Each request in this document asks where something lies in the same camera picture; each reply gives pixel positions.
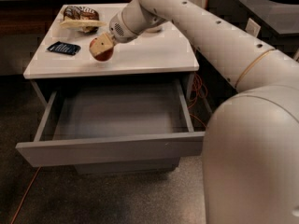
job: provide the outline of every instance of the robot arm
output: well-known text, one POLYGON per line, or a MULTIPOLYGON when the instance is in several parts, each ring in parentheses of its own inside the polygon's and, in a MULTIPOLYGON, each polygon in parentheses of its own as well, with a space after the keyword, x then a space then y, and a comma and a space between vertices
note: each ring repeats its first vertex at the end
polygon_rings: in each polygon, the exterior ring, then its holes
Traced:
POLYGON ((188 0, 133 0, 111 20, 110 33, 91 43, 90 51, 95 59, 107 60, 116 44, 165 21, 173 22, 238 91, 297 77, 296 61, 188 0))
POLYGON ((111 20, 110 33, 92 41, 91 53, 106 60, 118 43, 165 21, 240 92, 207 125, 207 223, 298 223, 298 63, 188 0, 133 0, 111 20))

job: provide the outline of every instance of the snack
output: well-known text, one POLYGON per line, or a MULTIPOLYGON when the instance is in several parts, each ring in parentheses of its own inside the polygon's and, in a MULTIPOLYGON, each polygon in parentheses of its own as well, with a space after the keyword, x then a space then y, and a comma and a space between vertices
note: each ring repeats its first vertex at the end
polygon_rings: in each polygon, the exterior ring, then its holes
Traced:
POLYGON ((112 57, 115 45, 108 33, 102 33, 90 43, 90 53, 95 60, 105 62, 112 57))
POLYGON ((47 50, 56 53, 62 53, 66 55, 76 55, 80 51, 81 47, 75 44, 69 44, 65 42, 56 42, 50 45, 47 50))
POLYGON ((64 10, 64 21, 60 25, 62 28, 78 28, 84 33, 91 33, 106 24, 99 21, 99 13, 91 8, 68 6, 64 10))

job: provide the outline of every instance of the tabletop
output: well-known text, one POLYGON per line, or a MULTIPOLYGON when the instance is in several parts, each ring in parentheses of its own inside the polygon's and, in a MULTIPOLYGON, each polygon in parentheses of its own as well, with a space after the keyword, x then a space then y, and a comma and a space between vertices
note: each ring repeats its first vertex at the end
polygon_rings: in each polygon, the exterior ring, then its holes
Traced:
POLYGON ((111 18, 126 4, 75 5, 89 7, 100 14, 100 20, 107 26, 100 27, 96 34, 84 34, 74 29, 63 29, 60 12, 28 64, 24 77, 98 77, 128 74, 189 72, 199 68, 198 62, 187 38, 171 23, 164 24, 159 33, 145 32, 127 44, 118 44, 112 58, 98 62, 89 52, 90 42, 104 31, 108 31, 111 18), (53 53, 47 48, 57 41, 81 46, 74 56, 53 53))

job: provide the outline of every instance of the gray floor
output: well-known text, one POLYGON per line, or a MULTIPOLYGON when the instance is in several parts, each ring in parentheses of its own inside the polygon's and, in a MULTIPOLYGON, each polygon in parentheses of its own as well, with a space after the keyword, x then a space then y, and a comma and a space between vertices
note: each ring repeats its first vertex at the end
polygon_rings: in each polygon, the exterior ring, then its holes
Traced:
MULTIPOLYGON (((10 223, 36 169, 16 151, 33 140, 43 106, 29 82, 0 78, 0 223, 10 223)), ((15 223, 204 224, 200 157, 170 173, 78 175, 72 166, 42 168, 15 223)))

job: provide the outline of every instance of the drawer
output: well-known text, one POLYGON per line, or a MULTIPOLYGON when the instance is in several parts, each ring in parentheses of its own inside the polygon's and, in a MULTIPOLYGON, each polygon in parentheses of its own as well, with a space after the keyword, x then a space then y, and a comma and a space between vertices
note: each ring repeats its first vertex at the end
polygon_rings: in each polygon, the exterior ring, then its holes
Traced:
POLYGON ((35 140, 16 149, 34 167, 201 153, 205 133, 194 131, 178 79, 114 81, 79 81, 54 91, 35 140))

